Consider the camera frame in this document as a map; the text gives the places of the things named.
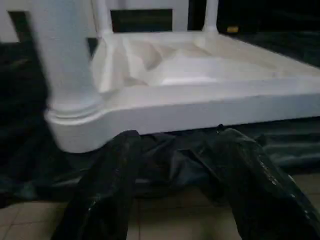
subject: white wall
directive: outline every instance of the white wall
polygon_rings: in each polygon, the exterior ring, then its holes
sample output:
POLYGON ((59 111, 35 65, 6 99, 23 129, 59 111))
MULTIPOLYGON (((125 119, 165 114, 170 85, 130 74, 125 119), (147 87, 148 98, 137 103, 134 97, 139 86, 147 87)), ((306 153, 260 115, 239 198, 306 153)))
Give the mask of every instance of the white wall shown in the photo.
MULTIPOLYGON (((85 23, 86 36, 95 38, 97 36, 94 14, 92 8, 93 0, 74 0, 79 5, 79 12, 85 23)), ((14 32, 14 26, 9 18, 8 11, 29 10, 29 0, 0 0, 0 41, 17 42, 18 38, 14 32)))

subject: tiled floor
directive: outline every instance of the tiled floor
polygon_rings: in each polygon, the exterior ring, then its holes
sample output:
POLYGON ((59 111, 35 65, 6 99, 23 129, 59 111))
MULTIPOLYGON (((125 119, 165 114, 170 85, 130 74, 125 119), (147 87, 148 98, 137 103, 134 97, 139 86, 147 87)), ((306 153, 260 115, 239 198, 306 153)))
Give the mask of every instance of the tiled floor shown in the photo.
MULTIPOLYGON (((320 174, 293 176, 320 209, 320 174)), ((0 240, 49 240, 66 204, 31 202, 0 210, 0 240)), ((212 206, 196 189, 136 200, 128 240, 240 240, 228 207, 212 206)))

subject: grout line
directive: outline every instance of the grout line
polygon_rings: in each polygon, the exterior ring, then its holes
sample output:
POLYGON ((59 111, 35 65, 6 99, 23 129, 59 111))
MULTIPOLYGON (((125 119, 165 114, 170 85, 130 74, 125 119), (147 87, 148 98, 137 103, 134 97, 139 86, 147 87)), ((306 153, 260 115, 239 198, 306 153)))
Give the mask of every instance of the grout line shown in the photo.
POLYGON ((24 205, 25 205, 24 203, 18 203, 18 204, 19 204, 19 207, 18 207, 19 209, 18 209, 18 211, 16 212, 16 215, 14 216, 12 222, 10 223, 11 226, 15 223, 15 220, 17 219, 19 213, 21 212, 22 208, 23 208, 24 205))
POLYGON ((28 224, 42 224, 42 223, 55 223, 57 220, 52 219, 52 220, 38 220, 38 221, 26 221, 26 222, 17 222, 17 223, 12 223, 12 226, 17 226, 17 225, 28 225, 28 224))
POLYGON ((10 226, 8 227, 8 229, 6 230, 6 232, 5 232, 5 234, 4 234, 3 238, 2 238, 2 240, 6 240, 7 235, 8 235, 8 233, 9 233, 9 230, 11 229, 11 227, 12 227, 12 225, 10 225, 10 226))

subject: white chair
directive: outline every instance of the white chair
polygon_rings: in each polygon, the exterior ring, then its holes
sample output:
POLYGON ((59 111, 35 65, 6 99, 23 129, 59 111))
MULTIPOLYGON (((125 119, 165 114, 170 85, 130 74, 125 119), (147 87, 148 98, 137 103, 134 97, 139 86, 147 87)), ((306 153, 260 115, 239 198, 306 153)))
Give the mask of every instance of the white chair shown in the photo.
POLYGON ((131 129, 150 134, 320 113, 320 70, 220 35, 218 0, 207 1, 203 31, 159 33, 112 33, 101 0, 93 80, 72 1, 33 2, 51 89, 45 115, 67 152, 92 151, 131 129))

